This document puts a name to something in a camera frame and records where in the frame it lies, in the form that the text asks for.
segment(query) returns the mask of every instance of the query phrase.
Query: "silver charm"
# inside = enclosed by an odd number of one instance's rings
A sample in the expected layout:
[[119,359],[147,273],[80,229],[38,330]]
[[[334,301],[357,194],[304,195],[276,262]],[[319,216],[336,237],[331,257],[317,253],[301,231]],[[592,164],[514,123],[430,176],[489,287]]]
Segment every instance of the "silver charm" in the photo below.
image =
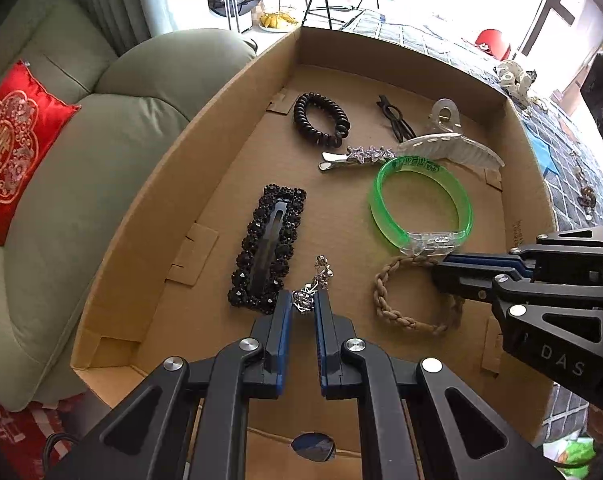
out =
[[328,279],[333,276],[333,271],[328,265],[326,256],[318,256],[315,262],[315,278],[312,283],[306,283],[301,290],[293,291],[293,305],[304,314],[313,309],[313,297],[320,288],[328,286]]
[[367,150],[363,149],[361,146],[358,146],[357,148],[351,148],[349,146],[346,151],[347,153],[344,155],[330,152],[322,153],[321,156],[323,157],[324,162],[320,163],[320,170],[326,171],[331,170],[332,168],[338,168],[339,166],[349,166],[351,164],[384,163],[397,156],[390,148],[384,148],[383,146],[379,148],[371,146]]
[[577,152],[570,152],[570,156],[575,159],[575,167],[573,168],[573,172],[575,173],[575,177],[581,186],[579,189],[581,196],[577,197],[577,202],[581,207],[584,208],[585,220],[587,222],[593,222],[593,213],[595,212],[595,206],[597,205],[597,195],[595,194],[595,190],[590,186],[590,184],[588,184],[584,174],[584,169],[581,167],[581,163],[579,162],[579,155]]

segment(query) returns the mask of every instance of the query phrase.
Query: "cardboard tray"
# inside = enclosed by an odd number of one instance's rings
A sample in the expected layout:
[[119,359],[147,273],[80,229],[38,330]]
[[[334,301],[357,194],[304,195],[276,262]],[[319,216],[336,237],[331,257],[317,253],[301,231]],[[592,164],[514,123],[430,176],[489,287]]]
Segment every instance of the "cardboard tray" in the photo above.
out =
[[[307,283],[315,257],[325,254],[335,271],[332,308],[353,320],[359,336],[403,359],[441,359],[532,440],[551,382],[508,355],[491,366],[498,374],[482,369],[488,304],[467,301],[459,329],[439,338],[406,332],[377,317],[373,278],[397,254],[377,230],[367,202],[378,168],[317,169],[323,150],[302,139],[292,112],[285,114],[305,91],[327,95],[344,108],[352,124],[346,139],[351,146],[394,144],[389,121],[376,105],[379,94],[403,111],[418,134],[434,100],[453,99],[467,136],[505,161],[501,175],[445,163],[473,206],[474,228],[464,250],[503,252],[553,230],[533,150],[502,94],[407,48],[303,27],[237,74],[155,168],[96,276],[73,368],[115,406],[167,356],[207,358],[247,335],[259,314],[233,308],[226,298],[246,225],[266,184],[302,187],[308,198],[286,287]],[[269,105],[280,113],[267,110]],[[330,127],[327,118],[311,112],[313,123]],[[395,175],[384,193],[395,218],[411,230],[456,226],[450,198],[425,177]],[[440,314],[441,297],[422,269],[397,273],[389,282],[389,300],[416,319],[432,322]],[[359,451],[356,402],[329,403],[320,396],[312,316],[294,319],[283,397],[253,400],[249,425],[247,478],[360,475],[358,459],[349,458]],[[306,431],[334,438],[342,458],[323,465],[297,457],[286,443]],[[268,457],[268,463],[259,457]]]

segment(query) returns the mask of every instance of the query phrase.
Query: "bananas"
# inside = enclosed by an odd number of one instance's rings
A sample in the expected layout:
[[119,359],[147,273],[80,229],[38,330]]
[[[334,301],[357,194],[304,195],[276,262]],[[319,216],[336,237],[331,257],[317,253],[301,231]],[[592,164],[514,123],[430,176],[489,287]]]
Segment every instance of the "bananas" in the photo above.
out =
[[297,25],[297,20],[287,12],[262,14],[259,22],[264,28],[290,28],[291,25]]

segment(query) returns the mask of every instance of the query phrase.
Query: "black cable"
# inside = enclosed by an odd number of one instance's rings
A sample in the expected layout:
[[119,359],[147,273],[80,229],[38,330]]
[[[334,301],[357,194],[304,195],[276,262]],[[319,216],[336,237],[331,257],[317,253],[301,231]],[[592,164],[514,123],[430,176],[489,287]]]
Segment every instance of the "black cable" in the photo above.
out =
[[50,435],[48,435],[48,437],[46,438],[46,443],[44,444],[44,449],[42,450],[42,465],[44,466],[44,475],[46,475],[48,473],[48,470],[50,469],[51,453],[53,452],[55,444],[63,440],[68,440],[69,442],[72,442],[75,445],[80,443],[80,440],[70,433],[61,432],[51,433]]
[[[320,132],[310,124],[306,117],[306,107],[309,104],[328,112],[334,119],[335,134],[333,136]],[[315,92],[309,92],[297,97],[293,111],[293,120],[297,124],[299,133],[309,139],[310,142],[322,144],[327,148],[339,148],[342,144],[342,139],[348,136],[348,130],[350,129],[350,122],[344,110],[333,100]]]

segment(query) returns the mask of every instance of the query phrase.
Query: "green plastic bangle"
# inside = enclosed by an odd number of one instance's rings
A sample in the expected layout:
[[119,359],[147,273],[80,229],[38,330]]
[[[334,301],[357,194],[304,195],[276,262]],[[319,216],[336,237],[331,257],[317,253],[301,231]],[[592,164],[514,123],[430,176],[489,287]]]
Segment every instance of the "green plastic bangle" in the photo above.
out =
[[[447,233],[412,233],[402,229],[390,216],[381,195],[384,181],[397,171],[415,171],[429,178],[453,199],[459,219],[459,229]],[[442,256],[454,251],[466,241],[472,230],[472,206],[466,190],[452,173],[423,156],[399,156],[381,167],[369,195],[373,218],[379,230],[404,254]]]

